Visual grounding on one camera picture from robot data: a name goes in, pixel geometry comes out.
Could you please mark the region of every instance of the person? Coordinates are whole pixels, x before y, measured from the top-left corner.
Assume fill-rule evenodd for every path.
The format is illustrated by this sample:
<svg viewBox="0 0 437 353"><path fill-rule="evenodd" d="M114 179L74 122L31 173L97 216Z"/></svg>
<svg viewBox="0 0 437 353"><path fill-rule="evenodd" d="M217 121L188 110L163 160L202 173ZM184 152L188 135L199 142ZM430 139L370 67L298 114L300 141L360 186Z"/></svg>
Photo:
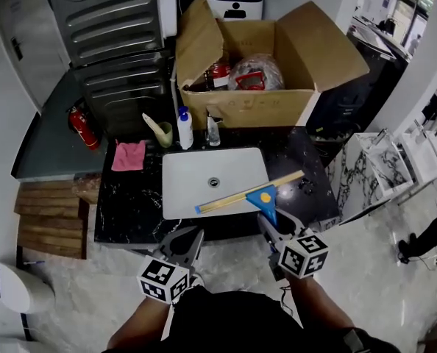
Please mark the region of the person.
<svg viewBox="0 0 437 353"><path fill-rule="evenodd" d="M410 42L410 47L408 47L408 52L410 53L411 56L415 55L415 51L418 48L419 45L419 40L422 39L422 36L420 34L418 34L416 36L416 38L414 38L411 42Z"/></svg>
<svg viewBox="0 0 437 353"><path fill-rule="evenodd" d="M169 305L146 298L111 337L106 352L229 352L239 348L261 348L263 352L263 348L288 346L293 352L399 353L391 344L358 329L312 277L298 279L286 274L286 278L303 329L279 302L263 294L212 294L196 286L184 292L174 306L165 340L160 341Z"/></svg>

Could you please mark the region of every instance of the marble floor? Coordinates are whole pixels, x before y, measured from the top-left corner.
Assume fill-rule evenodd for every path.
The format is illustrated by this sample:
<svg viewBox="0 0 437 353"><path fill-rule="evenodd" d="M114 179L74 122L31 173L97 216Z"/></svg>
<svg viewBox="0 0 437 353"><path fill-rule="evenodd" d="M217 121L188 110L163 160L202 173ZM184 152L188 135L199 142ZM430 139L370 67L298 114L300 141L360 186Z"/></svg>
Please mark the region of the marble floor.
<svg viewBox="0 0 437 353"><path fill-rule="evenodd" d="M94 243L95 213L93 208L87 260L24 250L26 259L46 261L34 270L56 293L53 310L29 316L32 335L55 352L102 352L143 299L135 278L142 258ZM436 216L437 180L400 207L388 203L322 235L330 256L316 279L359 327L402 353L420 352L416 342L436 319L437 248L424 262L404 265L394 244L421 233ZM205 246L196 268L212 292L250 290L279 300L285 280L274 281L268 253L261 236ZM285 302L292 304L289 293Z"/></svg>

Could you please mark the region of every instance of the plastic bottle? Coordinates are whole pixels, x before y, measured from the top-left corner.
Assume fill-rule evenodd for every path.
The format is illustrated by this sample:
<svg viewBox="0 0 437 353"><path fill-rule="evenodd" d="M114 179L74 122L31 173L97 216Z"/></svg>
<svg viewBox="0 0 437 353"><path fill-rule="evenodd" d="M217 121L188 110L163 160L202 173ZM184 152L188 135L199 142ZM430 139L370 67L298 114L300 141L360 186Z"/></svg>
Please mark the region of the plastic bottle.
<svg viewBox="0 0 437 353"><path fill-rule="evenodd" d="M177 130L180 133L180 144L183 150L192 147L194 140L192 135L192 116L188 110L186 106L181 106L180 116L177 119Z"/></svg>

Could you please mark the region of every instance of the open cardboard box flap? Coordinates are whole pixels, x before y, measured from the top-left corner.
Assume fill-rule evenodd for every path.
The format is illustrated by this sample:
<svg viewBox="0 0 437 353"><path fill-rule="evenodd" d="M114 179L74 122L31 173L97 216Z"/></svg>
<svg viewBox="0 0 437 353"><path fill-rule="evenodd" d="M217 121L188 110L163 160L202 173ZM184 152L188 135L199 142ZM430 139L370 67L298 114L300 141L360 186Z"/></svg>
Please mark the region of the open cardboard box flap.
<svg viewBox="0 0 437 353"><path fill-rule="evenodd" d="M317 91L336 88L369 72L346 35L312 1L290 11L276 25L294 45Z"/></svg>
<svg viewBox="0 0 437 353"><path fill-rule="evenodd" d="M194 0L180 20L176 50L179 87L183 89L192 85L221 58L227 30L232 30L234 39L227 40L227 45L236 44L235 48L229 48L231 52L242 56L258 52L273 54L274 24L278 26L276 30L285 33L300 56L317 91L335 88L369 72L358 50L311 1L290 11L277 22L232 21L218 24L207 1ZM313 85L305 80L301 83L301 87L313 89Z"/></svg>

